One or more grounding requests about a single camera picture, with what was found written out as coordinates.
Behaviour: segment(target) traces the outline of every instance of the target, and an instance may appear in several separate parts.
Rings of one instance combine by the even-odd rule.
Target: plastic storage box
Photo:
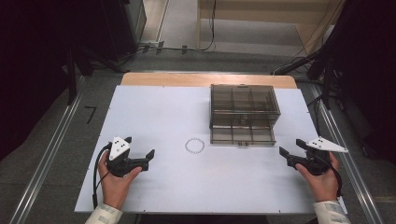
[[[279,116],[272,86],[211,85],[211,144],[273,146]]]

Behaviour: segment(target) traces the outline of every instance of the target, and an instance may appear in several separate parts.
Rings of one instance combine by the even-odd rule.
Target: sleeve
[[[319,224],[350,224],[347,215],[337,201],[314,203]]]
[[[107,204],[100,204],[92,212],[90,218],[88,218],[86,224],[116,224],[119,222],[122,216],[122,212],[116,208],[113,208]]]

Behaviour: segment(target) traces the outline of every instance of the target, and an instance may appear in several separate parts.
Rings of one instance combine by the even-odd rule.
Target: floor
[[[193,48],[196,41],[193,20],[190,17],[185,20],[181,18],[194,13],[192,10],[194,2],[194,0],[169,0],[164,15],[163,9],[157,8],[161,13],[154,14],[161,14],[159,18],[163,18],[163,21],[157,20],[162,25],[158,25],[158,22],[153,24],[157,24],[156,27],[160,32],[152,32],[144,40],[164,41],[164,46],[169,48],[180,48],[183,45]],[[247,28],[244,24],[236,24],[235,29],[227,31],[226,24],[221,28],[219,22],[219,29],[216,30],[217,47],[211,52],[189,51],[182,54],[180,51],[163,50],[157,54],[156,51],[150,50],[147,53],[136,54],[122,68],[131,71],[217,71],[269,74],[279,66],[289,63],[293,56],[301,51],[301,43],[292,25],[262,24],[267,32],[259,34],[260,37],[247,39],[246,29],[252,29],[251,36],[254,36],[257,26],[260,25],[251,24],[252,28]],[[233,32],[233,38],[236,39],[228,40],[229,35],[223,32]],[[282,34],[283,37],[277,38],[276,34]],[[206,43],[209,41],[206,37],[203,40],[202,46],[205,41]],[[298,80],[298,87],[302,90],[305,100],[310,102],[315,96],[311,91],[313,84],[306,82],[304,78],[305,72],[306,69],[302,67],[292,75]],[[29,213],[25,214],[25,223],[83,223],[88,218],[89,214],[75,213],[74,207],[112,94],[115,87],[120,84],[121,78],[122,74],[108,69],[96,70],[92,77],[81,78],[80,98],[78,105],[73,108],[74,116],[67,123],[64,136],[60,139],[53,155],[51,166],[44,173],[43,182],[39,183],[39,188],[36,188],[37,192],[32,194],[35,199]],[[58,124],[63,120],[64,111],[70,109],[66,105],[67,93],[65,91],[54,102],[22,146],[0,161],[1,223],[7,223],[13,218],[43,155],[47,154],[47,148],[51,150],[49,147],[52,142],[51,138],[57,132]],[[332,101],[332,112],[382,217],[383,222],[378,223],[396,223],[396,179],[394,178],[396,166],[387,161],[373,161],[365,158],[361,153],[360,139],[352,124],[334,101]],[[332,138],[322,117],[319,117],[319,127],[324,137]],[[344,179],[344,200],[352,223],[370,223],[361,208],[361,198],[357,196],[356,187],[348,178],[345,167],[341,167],[341,175]],[[312,217],[312,215],[269,216],[268,220],[275,224],[305,223]],[[124,214],[120,223],[132,223],[134,218],[133,214]],[[23,223],[15,219],[13,221],[13,223]]]

